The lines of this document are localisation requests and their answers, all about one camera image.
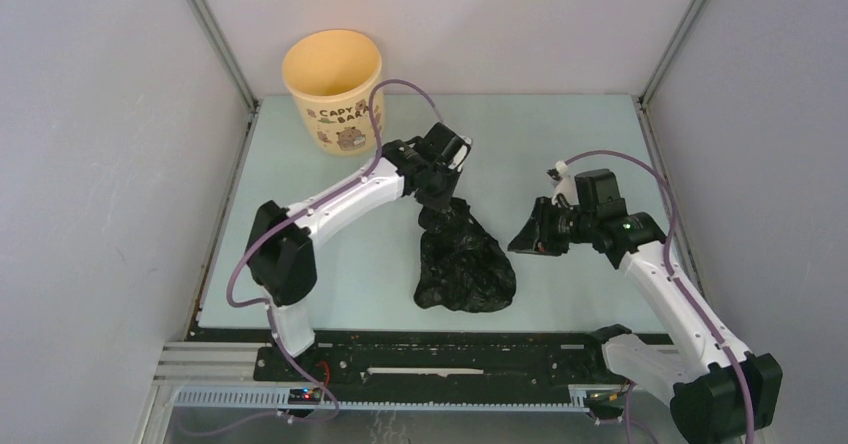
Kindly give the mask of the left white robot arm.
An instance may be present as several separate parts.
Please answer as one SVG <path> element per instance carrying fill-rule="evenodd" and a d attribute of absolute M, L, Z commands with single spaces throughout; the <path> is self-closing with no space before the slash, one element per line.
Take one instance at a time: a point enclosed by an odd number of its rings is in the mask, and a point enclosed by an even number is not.
<path fill-rule="evenodd" d="M 316 253 L 366 213 L 406 196 L 425 208 L 448 207 L 473 141 L 442 123 L 425 136 L 393 140 L 349 179 L 288 207 L 268 201 L 256 212 L 245 255 L 263 292 L 282 350 L 278 368 L 304 380 L 316 367 L 306 297 L 317 284 Z"/>

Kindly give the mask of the black trash bag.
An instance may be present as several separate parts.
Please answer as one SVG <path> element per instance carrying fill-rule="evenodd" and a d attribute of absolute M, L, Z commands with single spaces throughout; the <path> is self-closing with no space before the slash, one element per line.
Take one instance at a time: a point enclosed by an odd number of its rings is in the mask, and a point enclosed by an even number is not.
<path fill-rule="evenodd" d="M 509 307 L 516 274 L 500 243 L 453 197 L 441 210 L 421 209 L 420 277 L 413 294 L 422 309 L 494 313 Z"/>

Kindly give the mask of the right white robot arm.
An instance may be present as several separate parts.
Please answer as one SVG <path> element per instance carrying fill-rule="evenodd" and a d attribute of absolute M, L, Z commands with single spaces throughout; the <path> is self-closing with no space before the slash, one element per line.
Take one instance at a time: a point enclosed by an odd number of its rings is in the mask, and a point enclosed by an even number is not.
<path fill-rule="evenodd" d="M 639 290 L 670 337 L 677 357 L 621 325 L 591 333 L 581 356 L 585 375 L 624 377 L 667 405 L 689 443 L 720 443 L 770 426 L 783 372 L 770 354 L 756 355 L 718 318 L 676 259 L 667 235 L 645 212 L 630 213 L 608 169 L 571 176 L 564 163 L 548 170 L 551 196 L 534 202 L 509 243 L 511 252 L 561 256 L 573 245 L 604 255 Z"/>

